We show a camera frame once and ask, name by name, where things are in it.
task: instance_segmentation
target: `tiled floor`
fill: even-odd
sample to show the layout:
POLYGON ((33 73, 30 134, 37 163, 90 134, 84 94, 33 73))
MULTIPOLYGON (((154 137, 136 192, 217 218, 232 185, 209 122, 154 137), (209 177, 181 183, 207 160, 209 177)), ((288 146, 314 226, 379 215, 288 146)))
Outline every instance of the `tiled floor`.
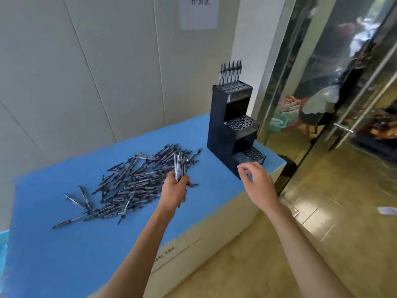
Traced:
MULTIPOLYGON (((318 142, 283 196, 297 210, 319 253, 355 297, 396 297, 397 170, 345 145, 318 142)), ((167 298, 300 297, 268 219, 253 224, 177 286, 167 298)))

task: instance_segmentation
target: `tiered pen organizer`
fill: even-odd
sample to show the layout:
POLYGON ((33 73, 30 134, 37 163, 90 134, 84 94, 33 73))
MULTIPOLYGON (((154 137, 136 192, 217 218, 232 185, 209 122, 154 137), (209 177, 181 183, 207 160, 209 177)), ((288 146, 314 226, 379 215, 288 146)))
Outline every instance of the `tiered pen organizer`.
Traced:
POLYGON ((265 160, 252 147, 259 123, 245 114, 251 93, 252 87, 239 80, 224 83, 222 79, 212 86, 207 147, 238 178, 238 164, 257 161, 262 165, 265 160))

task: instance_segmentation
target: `blue tabletop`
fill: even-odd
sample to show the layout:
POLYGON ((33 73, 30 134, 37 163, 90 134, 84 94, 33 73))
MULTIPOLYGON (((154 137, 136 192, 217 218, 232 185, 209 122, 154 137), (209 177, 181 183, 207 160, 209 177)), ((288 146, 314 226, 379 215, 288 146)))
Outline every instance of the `blue tabletop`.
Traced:
MULTIPOLYGON (((59 229, 52 226, 82 210, 64 193, 80 197, 78 186, 92 192, 109 167, 134 153, 155 154, 168 143, 203 152, 188 170, 198 187, 188 189, 187 200, 177 209, 161 245, 183 234, 244 190, 233 175, 206 148, 209 114, 164 127, 86 155, 23 176, 16 186, 7 253, 6 296, 10 298, 86 297, 106 284, 131 250, 156 208, 157 201, 118 218, 77 221, 59 229)), ((264 167, 273 172, 285 161, 255 142, 266 155, 264 167)), ((100 193, 89 196, 100 207, 100 193)))

